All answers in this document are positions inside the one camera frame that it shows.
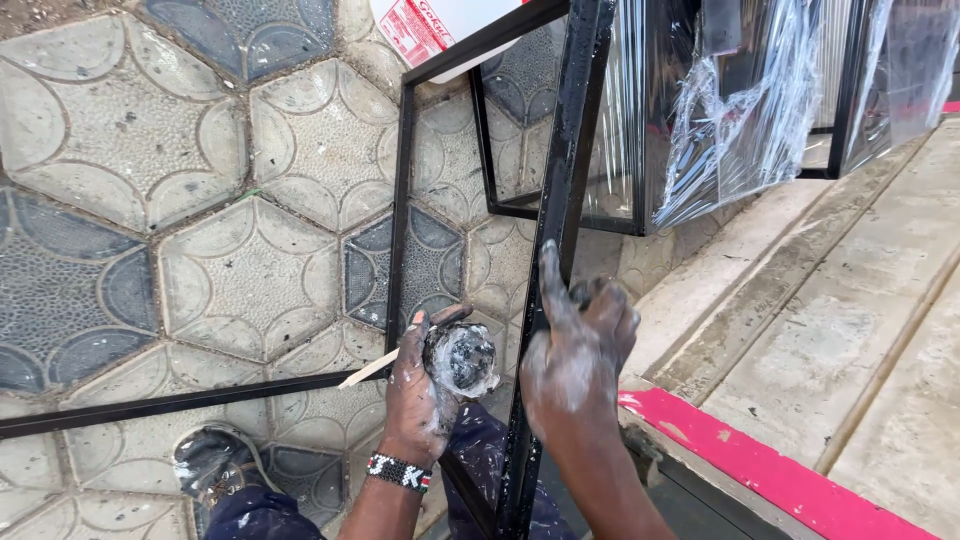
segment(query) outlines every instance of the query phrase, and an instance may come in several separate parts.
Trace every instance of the concrete floor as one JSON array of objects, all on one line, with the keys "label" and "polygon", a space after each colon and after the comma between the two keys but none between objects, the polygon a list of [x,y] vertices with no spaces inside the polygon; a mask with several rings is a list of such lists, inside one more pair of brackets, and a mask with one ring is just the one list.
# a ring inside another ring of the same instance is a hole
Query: concrete floor
[{"label": "concrete floor", "polygon": [[841,181],[765,193],[641,300],[621,385],[960,540],[958,147],[948,117]]}]

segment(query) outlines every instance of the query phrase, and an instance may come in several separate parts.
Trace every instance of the plastic wrap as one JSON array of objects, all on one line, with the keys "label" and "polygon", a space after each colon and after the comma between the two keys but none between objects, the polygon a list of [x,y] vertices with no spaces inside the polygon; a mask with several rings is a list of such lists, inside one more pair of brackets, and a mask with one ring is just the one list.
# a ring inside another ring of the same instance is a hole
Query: plastic wrap
[{"label": "plastic wrap", "polygon": [[843,174],[936,127],[950,93],[960,0],[875,0]]},{"label": "plastic wrap", "polygon": [[712,1],[619,3],[585,215],[653,233],[799,171],[819,1]]}]

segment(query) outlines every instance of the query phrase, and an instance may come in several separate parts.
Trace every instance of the beaded bracelet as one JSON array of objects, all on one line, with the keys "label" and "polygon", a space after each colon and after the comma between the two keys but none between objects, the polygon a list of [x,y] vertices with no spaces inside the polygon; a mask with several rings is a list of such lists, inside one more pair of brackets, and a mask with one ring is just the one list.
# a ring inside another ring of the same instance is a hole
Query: beaded bracelet
[{"label": "beaded bracelet", "polygon": [[370,462],[367,463],[367,476],[426,493],[433,471],[424,471],[406,461],[374,452],[370,456]]}]

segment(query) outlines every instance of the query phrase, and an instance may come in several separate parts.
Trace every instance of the dirty hand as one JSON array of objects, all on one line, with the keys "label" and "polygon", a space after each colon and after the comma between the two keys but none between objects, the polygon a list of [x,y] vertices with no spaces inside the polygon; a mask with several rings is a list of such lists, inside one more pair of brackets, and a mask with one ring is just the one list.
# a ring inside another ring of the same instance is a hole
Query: dirty hand
[{"label": "dirty hand", "polygon": [[560,277],[557,244],[545,242],[540,295],[550,330],[530,340],[520,388],[530,427],[548,450],[566,440],[618,436],[617,378],[636,343],[640,315],[610,278],[588,283],[587,294],[588,303],[571,301]]},{"label": "dirty hand", "polygon": [[413,324],[400,340],[394,370],[387,382],[387,419],[378,452],[424,469],[433,467],[444,453],[457,418],[457,399],[434,384],[423,369],[423,340],[433,326],[468,317],[473,306],[457,304],[427,317],[414,315]]}]

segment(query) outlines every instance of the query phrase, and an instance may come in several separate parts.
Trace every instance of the white plastic jug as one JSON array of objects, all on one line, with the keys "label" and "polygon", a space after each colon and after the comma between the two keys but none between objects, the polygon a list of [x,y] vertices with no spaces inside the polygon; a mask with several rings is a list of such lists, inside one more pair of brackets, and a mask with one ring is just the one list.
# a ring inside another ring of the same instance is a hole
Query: white plastic jug
[{"label": "white plastic jug", "polygon": [[[394,50],[416,67],[489,25],[526,0],[370,0],[373,20]],[[445,83],[507,50],[513,41],[430,79]]]}]

